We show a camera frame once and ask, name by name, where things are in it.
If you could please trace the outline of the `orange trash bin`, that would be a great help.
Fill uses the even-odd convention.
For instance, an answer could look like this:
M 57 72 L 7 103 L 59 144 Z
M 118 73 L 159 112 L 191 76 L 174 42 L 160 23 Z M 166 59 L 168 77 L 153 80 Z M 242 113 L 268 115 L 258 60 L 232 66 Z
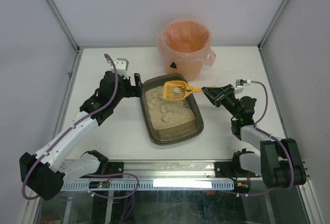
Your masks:
M 187 81 L 193 80 L 202 71 L 204 60 L 208 59 L 209 53 L 206 53 L 200 57 L 191 59 L 185 59 L 182 62 L 173 61 L 172 58 L 162 56 L 164 60 L 165 69 L 167 74 L 180 74 Z

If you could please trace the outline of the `yellow litter scoop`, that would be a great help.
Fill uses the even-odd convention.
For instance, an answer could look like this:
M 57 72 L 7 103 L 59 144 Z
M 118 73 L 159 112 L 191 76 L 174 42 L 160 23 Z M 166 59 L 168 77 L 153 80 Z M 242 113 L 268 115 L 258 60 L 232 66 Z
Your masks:
M 188 85 L 185 81 L 167 81 L 163 85 L 162 97 L 167 101 L 183 101 L 193 93 L 202 93 L 201 88 Z

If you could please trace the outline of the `grey plastic litter box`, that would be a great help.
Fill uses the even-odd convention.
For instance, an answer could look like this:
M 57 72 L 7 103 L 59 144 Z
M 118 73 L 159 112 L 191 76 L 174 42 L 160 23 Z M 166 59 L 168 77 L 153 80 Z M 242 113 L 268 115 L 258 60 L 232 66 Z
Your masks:
M 160 146 L 176 144 L 191 139 L 198 136 L 204 129 L 202 115 L 193 95 L 184 99 L 195 115 L 193 121 L 169 129 L 156 130 L 153 128 L 147 108 L 145 92 L 158 86 L 163 86 L 165 82 L 173 80 L 185 81 L 184 77 L 180 74 L 162 75 L 145 81 L 143 83 L 142 97 L 140 98 L 142 114 L 149 137 L 154 144 Z

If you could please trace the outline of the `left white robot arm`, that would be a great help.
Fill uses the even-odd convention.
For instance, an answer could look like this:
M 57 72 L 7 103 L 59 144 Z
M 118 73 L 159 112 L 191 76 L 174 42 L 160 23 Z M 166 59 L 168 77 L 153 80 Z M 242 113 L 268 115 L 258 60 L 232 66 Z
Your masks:
M 123 98 L 141 97 L 140 74 L 130 77 L 107 71 L 94 94 L 80 106 L 71 123 L 53 140 L 34 154 L 24 153 L 19 159 L 24 199 L 54 198 L 63 185 L 80 177 L 105 177 L 108 158 L 96 150 L 87 151 L 80 158 L 66 162 L 71 151 L 83 138 L 98 128 Z

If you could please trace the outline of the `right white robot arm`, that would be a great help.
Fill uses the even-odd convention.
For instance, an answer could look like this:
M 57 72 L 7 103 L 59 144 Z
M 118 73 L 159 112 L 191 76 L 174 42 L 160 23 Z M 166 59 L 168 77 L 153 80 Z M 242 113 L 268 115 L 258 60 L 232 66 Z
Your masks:
M 231 84 L 202 90 L 215 107 L 224 107 L 232 115 L 232 134 L 259 151 L 259 154 L 246 149 L 235 152 L 231 163 L 221 170 L 223 175 L 243 177 L 255 173 L 267 188 L 292 188 L 306 183 L 306 169 L 296 140 L 271 135 L 254 121 L 256 98 L 238 99 Z

